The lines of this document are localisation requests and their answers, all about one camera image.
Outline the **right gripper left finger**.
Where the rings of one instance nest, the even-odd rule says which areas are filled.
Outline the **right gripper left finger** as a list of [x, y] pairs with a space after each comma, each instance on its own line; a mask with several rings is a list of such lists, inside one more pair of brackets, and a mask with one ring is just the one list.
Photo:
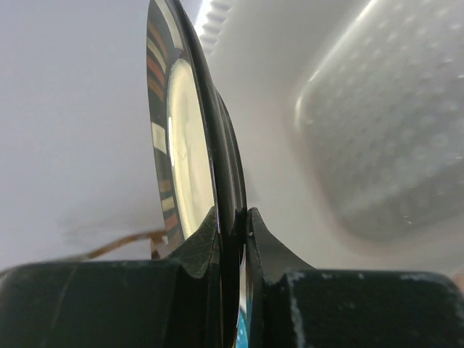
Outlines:
[[217, 215], [161, 260], [42, 262], [1, 280], [3, 347], [220, 347]]

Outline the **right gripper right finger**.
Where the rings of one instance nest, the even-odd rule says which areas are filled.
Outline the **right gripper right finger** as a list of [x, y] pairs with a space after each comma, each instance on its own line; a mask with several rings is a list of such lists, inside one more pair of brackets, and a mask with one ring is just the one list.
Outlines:
[[316, 269], [246, 222], [251, 347], [461, 347], [463, 294], [429, 272]]

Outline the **black striped cream plate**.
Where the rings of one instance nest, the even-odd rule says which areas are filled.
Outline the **black striped cream plate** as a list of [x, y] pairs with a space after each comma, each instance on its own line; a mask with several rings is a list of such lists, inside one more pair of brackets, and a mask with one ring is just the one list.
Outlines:
[[167, 243], [176, 263], [170, 330], [176, 347], [234, 347], [246, 230], [244, 174], [230, 116], [179, 1], [151, 1], [146, 83]]

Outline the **blue polka dot plate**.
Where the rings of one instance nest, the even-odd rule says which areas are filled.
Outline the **blue polka dot plate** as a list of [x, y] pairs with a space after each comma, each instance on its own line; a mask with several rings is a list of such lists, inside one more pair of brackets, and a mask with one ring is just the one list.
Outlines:
[[238, 324], [236, 331], [235, 348], [248, 348], [248, 333], [247, 333], [247, 319], [246, 313], [239, 310]]

